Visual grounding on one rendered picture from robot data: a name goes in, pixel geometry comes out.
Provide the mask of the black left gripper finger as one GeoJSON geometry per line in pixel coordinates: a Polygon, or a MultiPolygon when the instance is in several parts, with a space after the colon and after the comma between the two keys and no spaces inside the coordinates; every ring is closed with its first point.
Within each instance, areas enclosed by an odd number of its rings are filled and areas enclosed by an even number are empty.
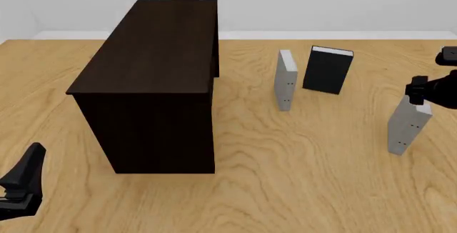
{"type": "Polygon", "coordinates": [[[46,149],[38,142],[28,147],[9,172],[0,178],[7,194],[42,194],[41,173],[46,149]]]}

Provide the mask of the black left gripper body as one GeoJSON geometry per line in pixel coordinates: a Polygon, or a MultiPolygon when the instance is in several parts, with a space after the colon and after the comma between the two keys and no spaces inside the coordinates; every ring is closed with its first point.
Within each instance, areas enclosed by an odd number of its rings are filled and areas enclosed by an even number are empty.
{"type": "Polygon", "coordinates": [[[30,189],[7,189],[0,197],[0,221],[36,215],[43,198],[42,186],[30,189]]]}

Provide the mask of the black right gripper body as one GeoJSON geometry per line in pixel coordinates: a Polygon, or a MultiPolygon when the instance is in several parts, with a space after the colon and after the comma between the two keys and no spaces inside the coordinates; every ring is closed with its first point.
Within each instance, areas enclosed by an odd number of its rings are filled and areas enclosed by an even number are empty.
{"type": "Polygon", "coordinates": [[[427,76],[414,76],[411,82],[406,85],[405,95],[422,95],[425,85],[428,82],[427,76]]]}

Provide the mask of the grey book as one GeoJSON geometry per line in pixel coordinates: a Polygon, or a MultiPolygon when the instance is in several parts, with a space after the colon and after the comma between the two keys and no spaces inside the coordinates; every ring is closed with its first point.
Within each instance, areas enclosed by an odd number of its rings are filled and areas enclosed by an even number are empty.
{"type": "Polygon", "coordinates": [[[388,121],[388,152],[403,155],[432,115],[431,105],[411,104],[405,95],[388,121]]]}
{"type": "Polygon", "coordinates": [[[274,94],[280,111],[289,111],[293,101],[298,68],[290,50],[279,50],[274,79],[274,94]]]}

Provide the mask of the black book white pages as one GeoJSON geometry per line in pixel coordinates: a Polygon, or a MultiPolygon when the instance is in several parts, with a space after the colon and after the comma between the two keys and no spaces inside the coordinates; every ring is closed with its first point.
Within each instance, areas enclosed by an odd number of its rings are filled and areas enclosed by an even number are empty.
{"type": "Polygon", "coordinates": [[[302,87],[339,95],[352,61],[352,51],[312,46],[302,87]]]}

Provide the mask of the dark wooden cabinet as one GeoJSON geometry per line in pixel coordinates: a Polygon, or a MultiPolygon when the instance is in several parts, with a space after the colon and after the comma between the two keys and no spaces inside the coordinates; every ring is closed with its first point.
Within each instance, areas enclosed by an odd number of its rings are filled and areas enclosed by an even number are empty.
{"type": "Polygon", "coordinates": [[[216,0],[138,0],[66,93],[118,174],[215,172],[216,0]]]}

